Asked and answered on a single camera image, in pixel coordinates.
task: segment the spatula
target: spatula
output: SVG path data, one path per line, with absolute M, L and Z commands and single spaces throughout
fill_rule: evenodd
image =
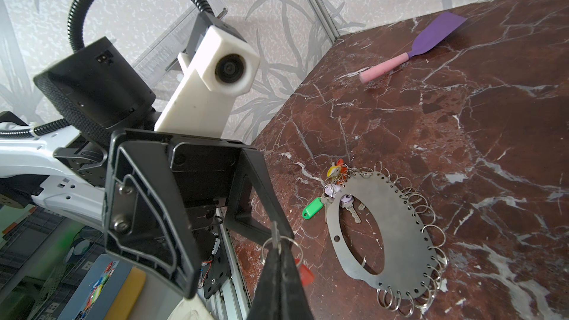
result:
M 413 41 L 411 51 L 402 53 L 397 57 L 363 71 L 359 74 L 359 80 L 365 84 L 407 62 L 409 58 L 429 51 L 462 25 L 465 20 L 466 18 L 450 12 L 442 13 L 417 36 L 415 41 Z

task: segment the key ring holder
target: key ring holder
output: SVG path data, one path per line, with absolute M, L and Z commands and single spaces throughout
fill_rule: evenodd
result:
M 392 173 L 381 162 L 376 162 L 373 170 L 365 167 L 359 169 L 348 167 L 347 178 L 342 180 L 341 187 L 342 195 L 330 198 L 326 205 L 326 221 L 332 245 L 346 274 L 376 288 L 375 300 L 384 309 L 397 312 L 404 317 L 413 316 L 416 313 L 415 308 L 421 309 L 422 312 L 427 310 L 441 287 L 442 272 L 449 262 L 442 250 L 447 237 L 444 230 L 435 224 L 440 219 L 437 217 L 435 207 L 430 205 L 427 197 L 418 189 L 413 188 L 408 178 Z M 345 195 L 351 195 L 362 201 L 369 210 L 367 215 L 371 213 L 376 222 L 377 216 L 385 212 L 395 214 L 397 217 L 382 218 L 380 227 L 388 230 L 382 235 L 383 243 L 398 244 L 400 236 L 404 234 L 406 244 L 416 247 L 417 252 L 406 258 L 400 257 L 397 262 L 393 262 L 396 258 L 393 256 L 390 262 L 393 266 L 387 271 L 384 269 L 381 277 L 361 270 L 361 267 L 356 265 L 359 261 L 353 258 L 345 239 L 340 236 L 341 228 L 337 214 L 338 208 L 345 204 L 342 200 L 342 196 Z M 357 213 L 352 212 L 352 216 L 356 219 Z M 428 218 L 428 222 L 422 220 L 424 217 Z M 393 222 L 394 219 L 404 222 L 396 224 Z M 437 244 L 433 244 L 433 236 L 430 233 L 433 228 L 443 234 L 442 240 Z M 273 242 L 273 248 L 277 247 L 278 245 Z
M 298 260 L 298 263 L 296 263 L 296 267 L 299 268 L 302 264 L 302 260 L 304 259 L 304 251 L 302 250 L 302 247 L 300 246 L 300 244 L 298 242 L 296 242 L 293 238 L 289 238 L 288 236 L 283 236 L 281 235 L 281 240 L 288 240 L 290 242 L 292 242 L 295 246 L 298 247 L 298 249 L 301 251 L 301 258 Z M 264 242 L 264 244 L 261 246 L 260 248 L 260 262 L 265 265 L 265 261 L 266 261 L 266 257 L 265 257 L 265 253 L 263 252 L 263 250 L 265 249 L 265 247 L 267 246 L 267 244 L 269 242 L 271 242 L 273 240 L 272 237 L 267 238 L 267 240 Z M 279 242 L 279 254 L 281 253 L 281 243 Z

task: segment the green key tag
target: green key tag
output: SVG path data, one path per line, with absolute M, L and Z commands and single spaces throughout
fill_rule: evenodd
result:
M 312 203 L 308 204 L 306 208 L 302 211 L 302 217 L 305 219 L 310 219 L 318 212 L 318 210 L 322 209 L 324 204 L 320 198 L 316 198 L 312 201 Z

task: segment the black plastic bracket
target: black plastic bracket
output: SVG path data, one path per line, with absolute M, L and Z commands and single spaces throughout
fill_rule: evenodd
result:
M 194 296 L 202 255 L 192 230 L 218 223 L 258 243 L 268 228 L 251 215 L 255 188 L 281 235 L 294 237 L 260 151 L 239 141 L 121 129 L 113 133 L 105 185 L 105 247 Z
M 28 124 L 22 121 L 22 119 L 17 117 L 13 112 L 11 111 L 0 112 L 0 123 L 7 123 L 7 122 L 14 123 L 20 126 L 28 126 Z
M 105 186 L 107 152 L 95 143 L 79 136 L 70 146 L 55 150 L 53 157 L 81 175 L 92 186 Z

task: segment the leaf pattern wallpaper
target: leaf pattern wallpaper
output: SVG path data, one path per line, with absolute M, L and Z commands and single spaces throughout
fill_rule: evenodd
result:
M 59 114 L 32 77 L 71 54 L 66 19 L 72 0 L 0 0 L 0 109 L 27 122 Z M 302 83 L 333 42 L 308 0 L 224 0 L 224 20 L 259 53 L 251 92 L 236 101 L 224 137 L 250 143 Z M 322 0 L 340 34 L 390 24 L 479 0 Z M 133 63 L 191 3 L 188 0 L 96 0 L 85 42 L 107 36 Z M 161 110 L 177 86 L 170 77 L 154 87 Z

